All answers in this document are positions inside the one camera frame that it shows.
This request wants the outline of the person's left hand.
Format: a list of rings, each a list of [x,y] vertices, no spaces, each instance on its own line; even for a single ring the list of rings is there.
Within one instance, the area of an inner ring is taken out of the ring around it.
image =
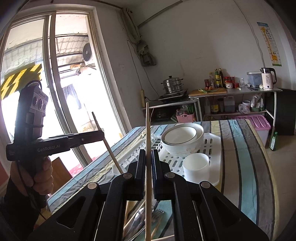
[[[16,188],[24,196],[27,196],[25,187],[32,187],[40,195],[47,195],[53,190],[53,167],[49,157],[45,157],[42,163],[42,169],[36,173],[34,178],[17,162],[11,163],[10,178]]]

